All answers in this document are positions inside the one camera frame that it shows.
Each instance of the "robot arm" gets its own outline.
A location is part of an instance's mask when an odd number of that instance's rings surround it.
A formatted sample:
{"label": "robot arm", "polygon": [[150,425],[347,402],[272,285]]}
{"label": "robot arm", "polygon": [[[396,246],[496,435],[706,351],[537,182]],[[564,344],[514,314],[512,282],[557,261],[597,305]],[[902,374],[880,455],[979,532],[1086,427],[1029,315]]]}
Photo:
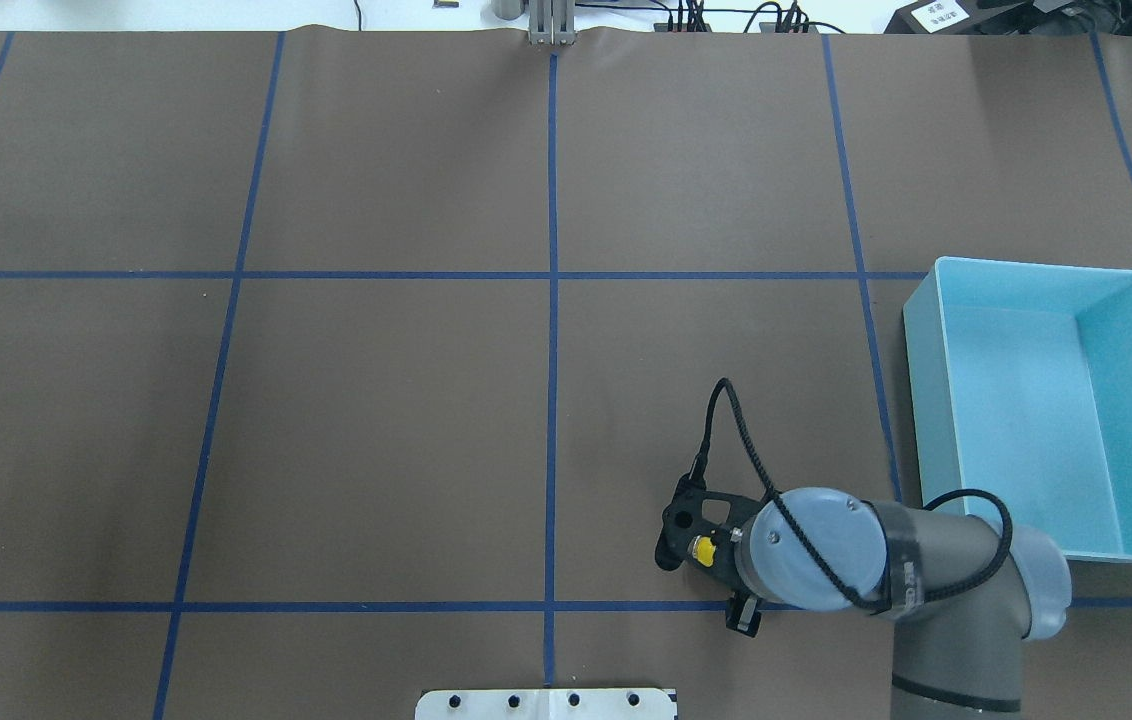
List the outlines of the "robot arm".
{"label": "robot arm", "polygon": [[[738,400],[723,383],[713,397],[729,393],[752,448]],[[711,420],[709,405],[709,427]],[[663,511],[657,564],[675,571],[689,562],[727,584],[730,629],[757,634],[763,602],[814,611],[857,606],[897,625],[892,719],[1019,718],[1020,643],[1058,633],[1072,602],[1067,564],[1048,535],[1012,528],[996,498],[1001,524],[863,502],[831,488],[794,489],[782,500],[767,488],[766,497],[753,500],[710,491],[706,465],[707,432]],[[767,485],[764,469],[758,474]],[[704,518],[709,500],[730,503],[726,523]]]}

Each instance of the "white mounting plate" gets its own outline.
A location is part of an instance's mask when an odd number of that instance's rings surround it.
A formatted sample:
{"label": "white mounting plate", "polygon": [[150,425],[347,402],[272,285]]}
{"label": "white mounting plate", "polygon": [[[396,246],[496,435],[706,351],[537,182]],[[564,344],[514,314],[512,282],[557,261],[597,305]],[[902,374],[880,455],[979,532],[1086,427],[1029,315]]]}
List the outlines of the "white mounting plate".
{"label": "white mounting plate", "polygon": [[[512,696],[516,708],[508,706]],[[578,696],[577,705],[571,696]],[[452,697],[460,700],[456,708]],[[432,691],[419,698],[415,720],[676,720],[676,697],[659,688]]]}

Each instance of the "white label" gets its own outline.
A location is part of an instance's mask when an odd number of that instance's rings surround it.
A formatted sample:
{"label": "white label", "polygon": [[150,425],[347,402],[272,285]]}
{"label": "white label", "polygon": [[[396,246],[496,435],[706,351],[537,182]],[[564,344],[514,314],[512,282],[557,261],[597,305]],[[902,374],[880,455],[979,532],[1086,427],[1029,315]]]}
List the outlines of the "white label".
{"label": "white label", "polygon": [[914,18],[926,28],[926,32],[955,26],[970,15],[964,11],[958,0],[938,0],[936,3],[923,5],[914,10]]}

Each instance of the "black wire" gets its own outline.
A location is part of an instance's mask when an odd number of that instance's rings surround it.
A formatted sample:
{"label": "black wire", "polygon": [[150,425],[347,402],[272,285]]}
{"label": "black wire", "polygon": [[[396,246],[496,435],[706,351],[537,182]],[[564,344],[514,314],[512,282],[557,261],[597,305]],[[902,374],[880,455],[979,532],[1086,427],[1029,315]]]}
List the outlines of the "black wire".
{"label": "black wire", "polygon": [[784,15],[784,22],[778,24],[775,32],[794,32],[794,20],[804,14],[801,8],[798,8],[796,0],[794,0],[794,3],[789,5],[789,14]]}
{"label": "black wire", "polygon": [[707,25],[704,24],[703,0],[686,0],[686,5],[691,8],[689,14],[686,15],[686,31],[707,32]]}
{"label": "black wire", "polygon": [[945,600],[945,598],[974,591],[975,588],[992,580],[997,574],[997,571],[1001,571],[1002,564],[1005,564],[1006,557],[1010,556],[1010,541],[1015,530],[1010,521],[1010,508],[1006,507],[1006,504],[1000,497],[992,495],[992,492],[977,488],[955,489],[954,491],[944,492],[944,495],[936,497],[935,500],[927,502],[926,505],[921,506],[921,509],[934,511],[936,507],[944,505],[945,502],[955,500],[959,497],[983,497],[984,500],[990,502],[996,507],[997,515],[1001,515],[1001,538],[997,538],[997,550],[992,554],[992,560],[983,566],[983,569],[979,569],[978,573],[970,575],[970,577],[946,584],[943,588],[927,589],[927,601]]}
{"label": "black wire", "polygon": [[837,27],[835,24],[822,23],[822,22],[818,22],[818,20],[807,20],[807,23],[805,23],[805,24],[807,24],[807,26],[814,26],[814,27],[826,27],[829,29],[834,29],[837,32],[840,32],[841,35],[846,35],[846,31],[841,29],[840,27]]}
{"label": "black wire", "polygon": [[[1115,33],[1122,27],[1125,18],[1122,17],[1122,0],[1101,0],[1105,5],[1105,9],[1109,9],[1109,15],[1113,15],[1113,27],[1109,28],[1109,33]],[[1091,15],[1091,23],[1095,22],[1095,15]]]}
{"label": "black wire", "polygon": [[[575,3],[576,8],[597,8],[599,10],[659,10],[659,8],[640,8],[635,5],[610,5],[610,3]],[[738,12],[740,15],[753,14],[753,10],[740,8],[704,8],[704,12]]]}
{"label": "black wire", "polygon": [[666,9],[666,11],[668,12],[668,32],[672,32],[672,8],[670,8],[670,6],[661,3],[661,1],[659,1],[659,0],[650,0],[650,1],[652,1],[652,3],[654,3],[654,5],[661,6],[661,8],[663,8],[663,9]]}
{"label": "black wire", "polygon": [[[794,513],[789,511],[789,506],[786,505],[781,492],[778,491],[775,483],[772,482],[766,466],[762,464],[762,457],[757,454],[757,447],[753,446],[753,438],[748,432],[748,423],[744,421],[744,410],[740,408],[739,396],[735,395],[735,386],[730,383],[730,378],[722,378],[720,382],[717,382],[712,396],[707,398],[707,411],[704,413],[704,437],[698,443],[698,454],[695,454],[694,465],[691,465],[691,479],[702,479],[704,470],[707,469],[707,451],[709,446],[711,446],[713,434],[713,414],[717,412],[717,397],[721,395],[722,391],[726,391],[727,400],[730,401],[731,414],[735,415],[735,428],[739,430],[739,439],[744,445],[744,452],[748,454],[748,461],[752,462],[753,471],[757,473],[757,479],[761,480],[762,487],[766,488],[767,499],[774,503],[777,509],[780,511],[780,515],[784,516],[784,523],[789,524],[789,528],[794,531],[794,537],[798,538],[798,542],[805,548],[811,560],[818,566],[818,571],[823,573],[823,577],[827,578],[832,588],[835,588],[837,592],[840,592],[847,602],[859,607],[860,610],[874,612],[889,610],[889,598],[882,597],[877,602],[864,600],[857,589],[850,588],[850,585],[842,582],[837,576],[837,572],[832,569],[831,565],[827,565],[827,560],[823,559],[823,555],[818,552],[817,548],[814,547],[814,543],[805,534],[801,524],[794,517]],[[1000,497],[992,495],[992,492],[976,488],[955,489],[951,492],[944,492],[944,495],[936,497],[935,500],[926,503],[926,506],[923,508],[925,511],[934,511],[940,505],[944,505],[945,502],[954,500],[958,497],[981,497],[984,500],[990,502],[992,505],[996,506],[997,514],[1001,515],[1001,538],[997,539],[996,551],[992,555],[992,559],[987,562],[987,565],[983,566],[983,569],[969,575],[968,578],[959,580],[957,583],[942,585],[942,588],[927,589],[926,594],[924,594],[927,601],[945,600],[945,598],[972,591],[972,589],[994,577],[997,571],[1001,571],[1001,566],[1005,564],[1006,557],[1010,556],[1010,541],[1013,538],[1014,525],[1011,524],[1010,509],[1006,507],[1006,504]]]}
{"label": "black wire", "polygon": [[744,452],[748,454],[748,460],[752,462],[753,470],[757,473],[758,480],[762,480],[762,487],[766,488],[766,497],[775,504],[777,509],[780,511],[780,515],[784,516],[784,523],[789,524],[789,528],[794,531],[794,535],[798,538],[798,542],[805,548],[811,560],[814,560],[814,564],[818,566],[818,571],[823,573],[823,577],[832,583],[832,588],[837,588],[837,592],[840,592],[841,597],[846,598],[846,601],[855,607],[859,607],[860,610],[880,612],[889,609],[890,606],[886,600],[880,602],[864,600],[859,591],[842,582],[837,576],[834,569],[832,569],[832,566],[827,565],[827,560],[823,559],[823,555],[818,555],[818,550],[816,550],[814,543],[805,534],[805,530],[798,523],[798,518],[794,517],[794,513],[789,511],[784,498],[780,496],[775,483],[771,482],[771,474],[767,473],[766,466],[762,465],[762,458],[757,454],[757,448],[753,446],[753,438],[748,435],[748,423],[744,421],[744,410],[739,405],[739,396],[735,395],[735,386],[732,386],[729,378],[722,378],[720,382],[717,382],[712,397],[707,398],[707,415],[704,418],[704,439],[698,444],[698,455],[695,456],[695,466],[691,470],[691,473],[694,474],[695,470],[698,470],[702,474],[703,470],[707,468],[707,445],[711,442],[713,432],[713,413],[717,411],[717,396],[720,396],[723,389],[726,391],[726,396],[730,400],[731,414],[735,414],[735,428],[739,430],[739,439],[740,443],[744,443]]}
{"label": "black wire", "polygon": [[753,10],[753,15],[749,15],[748,22],[744,23],[744,32],[748,32],[749,29],[752,29],[753,20],[757,19],[757,15],[762,14],[762,10],[767,8],[775,8],[775,23],[779,23],[780,14],[784,11],[784,7],[771,0],[767,1],[766,3],[758,5],[757,9]]}

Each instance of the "light blue plastic bin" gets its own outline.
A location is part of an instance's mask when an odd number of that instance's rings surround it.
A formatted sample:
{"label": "light blue plastic bin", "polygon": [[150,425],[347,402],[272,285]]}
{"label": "light blue plastic bin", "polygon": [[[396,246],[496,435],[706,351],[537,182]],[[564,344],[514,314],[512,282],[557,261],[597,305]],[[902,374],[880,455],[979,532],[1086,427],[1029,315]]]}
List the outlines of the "light blue plastic bin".
{"label": "light blue plastic bin", "polygon": [[940,258],[904,328],[923,498],[1132,562],[1132,269]]}

